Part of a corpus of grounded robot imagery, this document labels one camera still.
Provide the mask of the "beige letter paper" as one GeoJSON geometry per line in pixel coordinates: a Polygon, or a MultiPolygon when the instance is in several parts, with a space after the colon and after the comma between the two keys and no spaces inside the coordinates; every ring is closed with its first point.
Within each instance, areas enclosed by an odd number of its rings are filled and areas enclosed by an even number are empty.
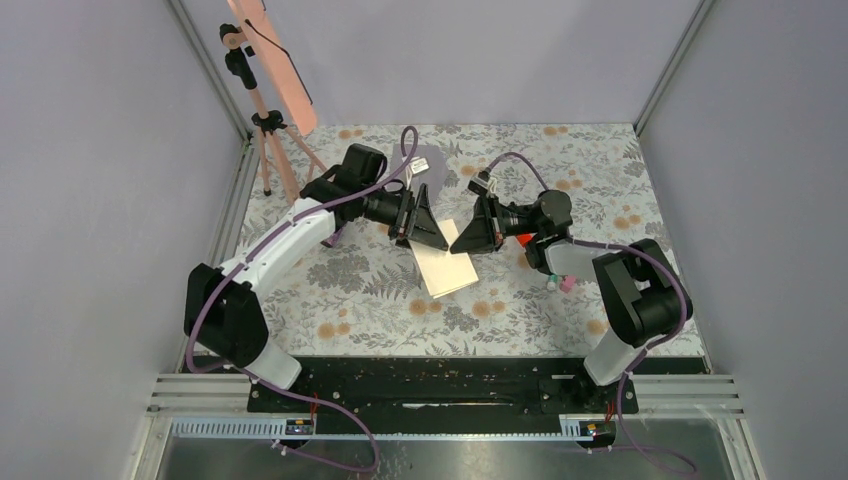
{"type": "Polygon", "coordinates": [[[468,253],[453,254],[423,245],[410,243],[427,293],[438,299],[479,281],[468,253]]]}

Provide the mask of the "grey envelope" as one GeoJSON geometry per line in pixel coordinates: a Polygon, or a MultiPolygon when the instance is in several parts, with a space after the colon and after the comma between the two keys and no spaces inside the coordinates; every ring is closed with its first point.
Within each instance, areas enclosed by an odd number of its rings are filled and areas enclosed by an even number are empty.
{"type": "Polygon", "coordinates": [[[430,199],[435,200],[445,186],[449,173],[447,157],[442,148],[437,145],[419,143],[411,168],[416,172],[414,176],[409,177],[406,173],[401,173],[398,179],[407,186],[411,185],[415,192],[421,185],[427,185],[430,199]]]}

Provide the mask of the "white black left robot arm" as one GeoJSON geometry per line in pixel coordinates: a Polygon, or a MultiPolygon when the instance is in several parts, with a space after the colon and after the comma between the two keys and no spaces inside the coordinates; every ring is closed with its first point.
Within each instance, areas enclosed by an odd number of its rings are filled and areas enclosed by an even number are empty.
{"type": "Polygon", "coordinates": [[[309,401],[301,364],[270,338],[262,303],[313,247],[349,222],[365,218],[388,227],[396,245],[449,248],[429,206],[428,189],[389,191],[403,173],[386,171],[387,157],[361,144],[343,161],[307,183],[286,215],[233,258],[213,267],[196,266],[188,277],[184,332],[227,365],[272,384],[272,398],[288,411],[309,401]]]}

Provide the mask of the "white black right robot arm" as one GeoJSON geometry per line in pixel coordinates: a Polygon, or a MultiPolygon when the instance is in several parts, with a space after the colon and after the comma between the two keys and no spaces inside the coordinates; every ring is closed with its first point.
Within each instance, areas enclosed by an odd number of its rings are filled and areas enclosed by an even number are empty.
{"type": "Polygon", "coordinates": [[[648,349],[682,329],[691,318],[692,302],[656,241],[578,240],[569,232],[571,209],[570,197],[559,190],[540,193],[530,205],[504,205],[494,195],[481,195],[450,250],[488,254],[508,237],[529,235],[524,252],[531,268],[597,284],[609,329],[584,359],[573,386],[577,405],[597,412],[612,400],[613,383],[631,372],[648,349]]]}

